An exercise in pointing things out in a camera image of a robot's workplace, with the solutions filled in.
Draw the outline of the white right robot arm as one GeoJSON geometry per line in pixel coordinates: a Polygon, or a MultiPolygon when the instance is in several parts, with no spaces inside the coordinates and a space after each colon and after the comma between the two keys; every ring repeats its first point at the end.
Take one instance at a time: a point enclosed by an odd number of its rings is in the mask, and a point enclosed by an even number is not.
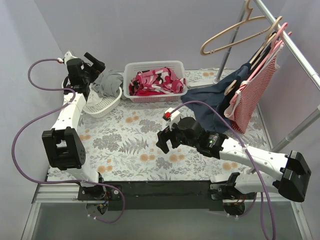
{"type": "Polygon", "coordinates": [[[172,148],[180,145],[195,148],[208,158],[231,161],[252,167],[255,173],[236,173],[226,180],[226,192],[232,199],[252,192],[264,191],[278,193],[282,197],[302,203],[311,177],[311,170],[300,152],[290,154],[270,152],[251,146],[242,146],[223,133],[207,131],[193,117],[163,116],[169,125],[157,134],[156,146],[165,154],[169,152],[167,142],[172,148]]]}

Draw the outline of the grey tank top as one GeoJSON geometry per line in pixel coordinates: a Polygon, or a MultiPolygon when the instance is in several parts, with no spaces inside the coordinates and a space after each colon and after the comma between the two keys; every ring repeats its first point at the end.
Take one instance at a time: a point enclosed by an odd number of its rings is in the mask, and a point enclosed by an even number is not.
{"type": "Polygon", "coordinates": [[[95,91],[100,98],[118,97],[120,94],[119,88],[122,88],[123,81],[122,74],[110,69],[105,69],[92,83],[92,90],[95,91]]]}

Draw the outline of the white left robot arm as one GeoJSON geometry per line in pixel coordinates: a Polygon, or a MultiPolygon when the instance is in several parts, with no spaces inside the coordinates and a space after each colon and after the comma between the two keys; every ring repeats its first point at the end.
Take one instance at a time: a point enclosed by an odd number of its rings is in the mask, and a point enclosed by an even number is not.
{"type": "Polygon", "coordinates": [[[62,82],[63,103],[66,104],[50,130],[42,133],[42,142],[52,168],[66,171],[79,185],[89,188],[95,200],[106,196],[106,187],[99,183],[99,174],[86,164],[86,150],[77,133],[81,113],[87,104],[90,84],[105,70],[103,62],[86,52],[90,62],[75,57],[68,51],[63,58],[68,75],[62,82]]]}

